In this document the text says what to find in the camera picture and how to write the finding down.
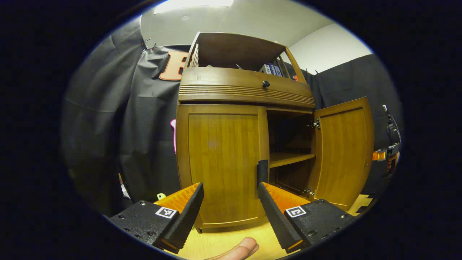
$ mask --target metal hinge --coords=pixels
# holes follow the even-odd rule
[[[308,195],[311,195],[313,197],[315,196],[315,193],[316,193],[316,191],[313,191],[313,192],[311,191],[311,187],[309,187],[308,189],[304,189],[302,192],[308,193]]]
[[[316,122],[313,121],[313,122],[311,123],[311,126],[312,126],[313,128],[318,127],[318,129],[321,129],[321,125],[319,124],[319,118],[316,119]]]

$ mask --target white wall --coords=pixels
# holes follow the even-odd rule
[[[338,24],[314,31],[289,50],[300,68],[307,68],[311,74],[372,53],[356,36]],[[289,60],[285,54],[282,58],[286,62]]]

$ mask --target open cabinet door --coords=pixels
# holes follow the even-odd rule
[[[369,175],[374,152],[374,125],[367,98],[314,112],[316,162],[308,187],[315,199],[348,210]]]

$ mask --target closed cabinet door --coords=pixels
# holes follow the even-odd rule
[[[179,105],[176,146],[182,187],[204,185],[196,227],[241,225],[264,217],[256,191],[256,165],[269,159],[264,107]]]
[[[314,112],[316,162],[308,187],[315,199],[348,210],[369,175],[374,149],[374,126],[367,98]]]

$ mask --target yellow object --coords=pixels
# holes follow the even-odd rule
[[[166,197],[166,196],[165,196],[165,194],[163,194],[163,193],[157,194],[157,199],[158,199],[158,200],[161,200],[161,199],[163,199],[163,198],[165,198],[165,197]]]

